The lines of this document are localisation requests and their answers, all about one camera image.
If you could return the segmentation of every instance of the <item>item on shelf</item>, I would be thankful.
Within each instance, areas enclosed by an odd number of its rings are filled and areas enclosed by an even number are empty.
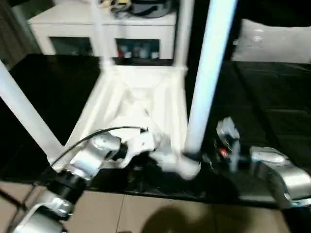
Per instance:
[[[132,0],[129,13],[146,18],[159,18],[168,14],[173,0]]]

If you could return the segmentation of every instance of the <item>tile floor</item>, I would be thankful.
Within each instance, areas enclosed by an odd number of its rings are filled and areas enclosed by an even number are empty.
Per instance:
[[[29,186],[1,182],[0,189],[21,200]],[[0,200],[0,233],[14,211]],[[84,193],[66,228],[71,233],[289,233],[277,210],[99,192]]]

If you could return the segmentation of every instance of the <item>white cabinet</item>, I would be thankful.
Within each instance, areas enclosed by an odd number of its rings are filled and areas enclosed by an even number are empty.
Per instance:
[[[176,15],[147,19],[115,19],[108,9],[101,9],[106,41],[97,41],[90,7],[78,2],[65,2],[33,18],[28,23],[44,54],[57,54],[51,37],[88,37],[94,56],[101,56],[99,43],[106,43],[113,57],[118,56],[116,39],[159,40],[161,59],[173,58]]]

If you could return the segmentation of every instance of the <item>black surface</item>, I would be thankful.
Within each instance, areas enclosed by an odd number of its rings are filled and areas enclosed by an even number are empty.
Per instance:
[[[11,73],[51,130],[65,142],[99,70],[93,57],[30,55]],[[186,77],[188,109],[195,75],[191,66]],[[202,150],[211,150],[218,120],[231,116],[245,145],[275,147],[311,171],[310,80],[308,65],[224,62]],[[48,165],[46,157],[3,102],[1,114],[8,126],[1,143],[1,179],[30,183]],[[16,134],[20,140],[12,140]],[[262,181],[248,173],[217,174],[203,165],[194,180],[185,181],[176,174],[163,173],[143,156],[127,169],[102,170],[90,189],[274,207]]]

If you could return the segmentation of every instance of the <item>white plastic frame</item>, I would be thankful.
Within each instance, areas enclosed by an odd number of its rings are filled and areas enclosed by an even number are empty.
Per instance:
[[[204,126],[206,126],[207,123],[211,100],[213,98],[220,64],[225,49],[224,44],[227,40],[236,2],[237,0],[210,1],[210,10],[207,18],[198,78],[190,114],[189,131],[187,134],[187,149],[189,150],[197,151],[202,144],[205,131],[202,129],[205,128]],[[92,1],[91,7],[95,19],[95,32],[97,33],[98,39],[103,41],[101,39],[104,35],[104,28],[99,27],[99,24],[96,23],[100,22],[99,20],[96,20],[100,17],[100,15],[98,8],[95,6],[95,1]],[[115,66],[112,63],[109,48],[106,48],[104,44],[101,44],[101,50],[103,52],[102,68],[105,69],[106,74],[100,76],[95,87],[93,88],[67,145],[72,144],[94,129],[94,126],[97,124],[97,114],[99,111],[105,109],[101,105],[101,100],[103,100],[106,94],[109,93],[108,91],[105,91],[105,88],[108,90],[112,87],[112,95],[114,95],[113,98],[117,100],[115,102],[116,104],[112,104],[112,98],[110,98],[110,101],[107,102],[107,112],[113,111],[113,108],[119,106],[120,97],[118,96],[116,88],[119,88],[120,85],[115,83],[115,79],[113,79],[113,77],[119,76],[120,73],[128,72],[127,69],[131,69],[131,72],[140,72],[140,75],[145,75],[150,71],[157,73],[162,70],[170,76],[170,79],[168,78],[165,80],[165,83],[169,83],[168,89],[166,90],[170,93],[173,103],[172,105],[169,105],[171,110],[174,112],[174,114],[172,114],[173,120],[171,125],[172,130],[174,131],[174,133],[171,134],[172,143],[176,149],[183,149],[187,130],[187,115],[185,112],[186,104],[183,81],[188,56],[193,7],[194,0],[181,0],[180,2],[180,14],[178,20],[179,29],[177,32],[174,67],[144,67],[140,69],[139,67]],[[0,63],[0,78],[1,98],[46,153],[48,161],[52,163],[63,150],[61,144],[36,112],[31,103],[27,100],[21,89],[6,70],[3,63]],[[205,90],[206,93],[204,94],[202,88],[206,86],[209,86],[210,88]],[[161,89],[159,89],[158,92],[159,96],[163,94]],[[202,105],[201,101],[205,100],[205,98],[207,98],[207,101],[205,102],[206,105]],[[107,117],[109,117],[107,114],[104,115],[103,122],[105,122]],[[164,124],[165,120],[165,117],[163,118],[163,116],[159,116],[159,121],[156,124]]]

